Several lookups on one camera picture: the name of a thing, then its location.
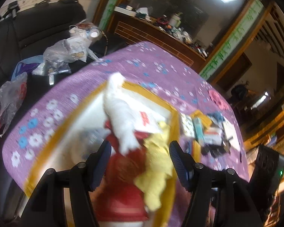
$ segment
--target blue cloth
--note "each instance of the blue cloth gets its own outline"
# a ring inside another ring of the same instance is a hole
[[[27,59],[24,59],[22,61],[20,61],[14,72],[13,75],[11,76],[11,80],[13,81],[18,75],[20,75],[21,73],[27,72],[30,73],[33,70],[35,70],[37,68],[37,66],[39,66],[39,64],[41,64],[43,62],[43,55],[36,55]]]

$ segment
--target screw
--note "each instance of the screw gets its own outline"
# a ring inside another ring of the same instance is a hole
[[[85,162],[80,162],[80,163],[77,164],[77,166],[79,168],[84,168],[86,166],[86,163]]]
[[[204,165],[202,163],[196,163],[195,167],[198,169],[202,169],[204,167]]]
[[[46,170],[46,174],[47,174],[47,175],[50,175],[50,174],[52,174],[54,171],[55,171],[55,169],[49,168],[49,169]]]
[[[228,169],[227,169],[227,172],[228,172],[230,175],[235,174],[235,170],[232,169],[232,168],[228,168]]]

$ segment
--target wooden cabinet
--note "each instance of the wooden cabinet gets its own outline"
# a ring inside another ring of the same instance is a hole
[[[128,44],[141,41],[152,42],[181,60],[197,73],[205,66],[205,58],[200,54],[144,20],[114,12],[108,26],[108,32],[119,35]]]

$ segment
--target floral tablecloth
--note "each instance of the floral tablecloth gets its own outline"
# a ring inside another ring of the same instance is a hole
[[[202,156],[202,163],[217,170],[234,168],[238,175],[248,180],[243,141],[232,109],[220,110],[209,96],[208,90],[212,86],[184,63],[150,42],[141,42],[107,55],[72,74],[51,89],[22,118],[2,149],[5,167],[22,189],[34,158],[64,118],[111,73],[117,71],[128,81],[149,89],[182,113],[190,114],[196,109],[204,114],[221,111],[235,125],[242,163],[239,162],[239,151],[233,148],[231,155],[219,158],[213,158],[210,154]],[[178,182],[170,226],[180,225],[189,203],[189,197],[182,189]]]

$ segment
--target black sofa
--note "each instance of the black sofa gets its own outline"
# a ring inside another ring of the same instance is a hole
[[[85,19],[86,15],[77,0],[60,0],[56,3],[42,3],[0,21],[0,87],[11,79],[15,66],[20,60],[43,54],[44,50],[59,40],[69,37],[69,26]],[[126,46],[121,38],[108,35],[107,54]],[[96,42],[91,49],[100,57],[104,54],[106,39]],[[82,61],[70,64],[72,73],[87,65]],[[69,76],[55,76],[55,84]],[[26,112],[46,93],[48,77],[28,75],[27,93],[22,106],[16,113],[9,129],[0,138],[0,226],[13,223],[22,190],[10,177],[2,160],[2,146],[9,132]]]

